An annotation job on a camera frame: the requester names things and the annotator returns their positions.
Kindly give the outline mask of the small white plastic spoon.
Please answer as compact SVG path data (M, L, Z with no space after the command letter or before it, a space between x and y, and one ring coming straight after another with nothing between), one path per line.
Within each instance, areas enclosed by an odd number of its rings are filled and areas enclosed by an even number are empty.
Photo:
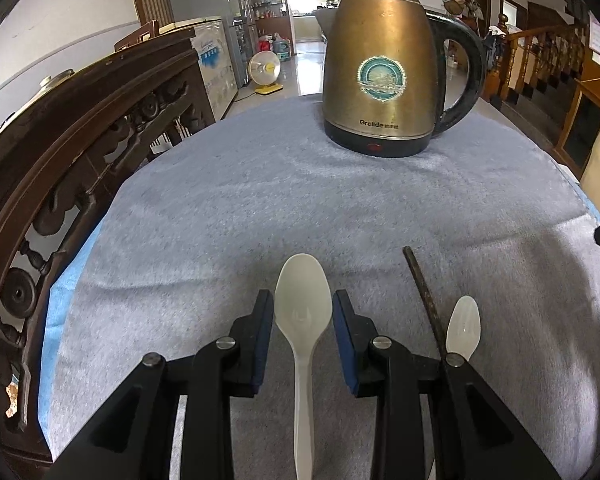
M445 350L469 361L481 339L481 318L476 300L463 296L457 300L446 329Z

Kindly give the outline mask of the dark chopstick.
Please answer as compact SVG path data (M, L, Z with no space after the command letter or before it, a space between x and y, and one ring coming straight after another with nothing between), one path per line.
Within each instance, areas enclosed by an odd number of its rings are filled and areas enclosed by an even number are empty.
M427 313L427 318L429 320L431 330L434 333L434 340L436 341L439 354L442 356L442 358L444 358L446 355L445 332L441 324L437 307L434 304L434 297L430 292L424 274L422 274L422 269L420 268L413 249L410 246L405 246L402 248L402 252L408 268L411 271L412 278L417 287L422 304L424 305Z

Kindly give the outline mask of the large white plastic spoon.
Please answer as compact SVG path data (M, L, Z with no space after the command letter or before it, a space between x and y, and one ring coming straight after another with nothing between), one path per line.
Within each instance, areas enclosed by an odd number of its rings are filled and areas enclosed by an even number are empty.
M317 258L291 256L280 270L274 316L294 355L294 466L311 479L314 467L312 361L318 340L332 319L332 293Z

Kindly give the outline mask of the blue under cloth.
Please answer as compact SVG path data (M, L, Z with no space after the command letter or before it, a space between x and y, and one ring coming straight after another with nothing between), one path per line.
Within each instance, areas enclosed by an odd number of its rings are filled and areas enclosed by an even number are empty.
M41 353L40 386L38 387L38 422L46 441L50 440L48 418L50 417L50 402L52 402L55 367L62 333L73 293L101 228L102 222L99 222L50 289Z

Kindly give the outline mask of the grey table cloth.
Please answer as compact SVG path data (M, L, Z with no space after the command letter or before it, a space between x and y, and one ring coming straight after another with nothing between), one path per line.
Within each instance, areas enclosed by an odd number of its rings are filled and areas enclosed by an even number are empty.
M471 113L407 158L324 133L318 96L205 128L126 180L87 246L50 390L59 455L142 356L189 356L310 254L377 329L438 353L403 257L447 318L476 300L471 364L565 479L600 465L600 217L547 154Z

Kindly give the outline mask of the wooden stair railing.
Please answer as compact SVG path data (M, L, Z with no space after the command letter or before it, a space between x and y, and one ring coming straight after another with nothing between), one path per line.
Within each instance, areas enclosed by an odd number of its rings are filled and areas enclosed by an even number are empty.
M521 30L500 14L486 36L491 65L483 99L556 143L582 73L587 32L581 23Z

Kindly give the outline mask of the brass electric kettle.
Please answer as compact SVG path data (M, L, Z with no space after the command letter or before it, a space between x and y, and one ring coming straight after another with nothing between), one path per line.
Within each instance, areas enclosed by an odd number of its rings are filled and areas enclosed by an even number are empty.
M326 39L325 131L358 153L423 151L471 111L486 79L479 37L419 0L340 0ZM468 61L465 88L451 107L444 105L447 41L459 44Z

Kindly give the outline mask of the dark carved wooden sideboard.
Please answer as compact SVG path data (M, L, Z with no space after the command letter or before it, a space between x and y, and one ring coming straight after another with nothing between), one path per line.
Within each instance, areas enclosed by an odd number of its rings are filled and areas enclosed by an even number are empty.
M123 182L214 121L180 27L61 81L0 133L0 477L41 478L52 456L38 423L50 290Z

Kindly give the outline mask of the yellow white floor fan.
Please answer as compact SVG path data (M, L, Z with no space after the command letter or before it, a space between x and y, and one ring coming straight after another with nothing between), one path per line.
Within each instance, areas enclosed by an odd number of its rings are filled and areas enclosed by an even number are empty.
M248 73L256 85L254 92L260 96L268 96L283 89L278 82L282 63L276 53L270 50L260 51L253 55L248 64Z

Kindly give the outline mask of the white chest freezer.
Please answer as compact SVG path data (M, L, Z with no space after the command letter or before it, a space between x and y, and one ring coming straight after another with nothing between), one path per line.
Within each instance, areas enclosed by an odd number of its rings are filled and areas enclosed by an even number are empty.
M186 27L194 29L192 48L198 53L198 64L214 119L221 120L238 91L225 27L219 16L207 16L160 26L159 34Z

